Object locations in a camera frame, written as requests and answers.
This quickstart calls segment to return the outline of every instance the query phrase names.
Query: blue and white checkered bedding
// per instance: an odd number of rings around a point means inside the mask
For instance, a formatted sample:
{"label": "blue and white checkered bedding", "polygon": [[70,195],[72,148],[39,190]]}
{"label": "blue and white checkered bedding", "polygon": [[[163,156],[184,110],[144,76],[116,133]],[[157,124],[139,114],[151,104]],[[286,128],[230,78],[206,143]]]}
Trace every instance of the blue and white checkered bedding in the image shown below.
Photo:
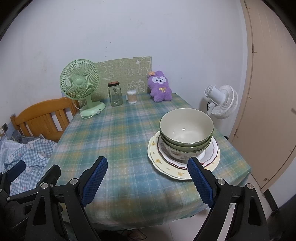
{"label": "blue and white checkered bedding", "polygon": [[56,142],[45,139],[36,139],[26,145],[10,140],[2,142],[0,172],[11,169],[20,160],[26,163],[26,169],[11,183],[10,195],[35,188],[56,145]]}

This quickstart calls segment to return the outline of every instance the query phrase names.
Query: wooden headboard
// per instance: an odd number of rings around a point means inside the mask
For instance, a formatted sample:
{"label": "wooden headboard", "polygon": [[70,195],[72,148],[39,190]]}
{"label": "wooden headboard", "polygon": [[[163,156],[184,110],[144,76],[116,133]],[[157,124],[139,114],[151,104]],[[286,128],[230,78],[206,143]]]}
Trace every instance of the wooden headboard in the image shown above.
{"label": "wooden headboard", "polygon": [[[65,109],[70,108],[73,116],[77,113],[73,102],[79,107],[78,101],[66,97],[43,101],[28,107],[17,117],[12,116],[10,119],[14,128],[27,137],[31,136],[28,126],[33,136],[42,134],[46,139],[57,142],[69,124]],[[58,131],[52,119],[52,112],[56,114],[62,131]]]}

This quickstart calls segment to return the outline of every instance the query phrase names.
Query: stuffed animal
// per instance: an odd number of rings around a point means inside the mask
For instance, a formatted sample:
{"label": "stuffed animal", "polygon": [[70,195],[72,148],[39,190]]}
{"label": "stuffed animal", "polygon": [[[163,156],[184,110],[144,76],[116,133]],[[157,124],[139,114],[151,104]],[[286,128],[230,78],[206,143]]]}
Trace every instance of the stuffed animal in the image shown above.
{"label": "stuffed animal", "polygon": [[168,86],[168,79],[161,71],[156,71],[155,75],[148,76],[148,87],[151,89],[150,95],[154,97],[155,102],[173,99],[172,90]]}

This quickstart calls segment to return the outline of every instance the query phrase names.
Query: fan stand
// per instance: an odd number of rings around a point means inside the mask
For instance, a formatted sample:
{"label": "fan stand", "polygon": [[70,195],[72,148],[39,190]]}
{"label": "fan stand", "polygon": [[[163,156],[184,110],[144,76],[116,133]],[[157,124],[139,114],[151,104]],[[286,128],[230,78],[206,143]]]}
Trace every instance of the fan stand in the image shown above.
{"label": "fan stand", "polygon": [[106,107],[106,105],[103,102],[92,102],[90,95],[87,96],[86,103],[87,104],[84,106],[81,113],[83,117],[94,116],[96,114],[99,114]]}

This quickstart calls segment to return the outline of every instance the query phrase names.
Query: bowl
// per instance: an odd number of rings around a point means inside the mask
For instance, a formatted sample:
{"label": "bowl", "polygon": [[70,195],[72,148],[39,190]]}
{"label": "bowl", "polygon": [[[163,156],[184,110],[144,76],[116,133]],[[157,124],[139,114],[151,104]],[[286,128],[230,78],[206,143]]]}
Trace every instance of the bowl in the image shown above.
{"label": "bowl", "polygon": [[182,151],[175,150],[172,147],[170,147],[169,145],[167,145],[165,142],[163,142],[163,145],[166,148],[166,150],[168,151],[170,156],[172,156],[174,159],[176,159],[182,163],[187,163],[189,158],[191,158],[193,156],[197,157],[205,151],[205,149],[203,149],[201,151],[188,153],[188,152],[182,152]]}
{"label": "bowl", "polygon": [[165,139],[177,146],[196,147],[212,137],[214,124],[204,112],[191,108],[180,108],[166,113],[159,123]]}
{"label": "bowl", "polygon": [[209,146],[209,144],[211,143],[211,138],[212,138],[212,137],[209,137],[207,142],[205,142],[199,146],[183,147],[183,146],[177,146],[175,144],[170,143],[162,134],[160,134],[160,137],[163,142],[165,142],[168,146],[172,147],[173,149],[178,150],[178,151],[182,151],[182,152],[189,152],[189,153],[198,152],[198,151],[206,149]]}

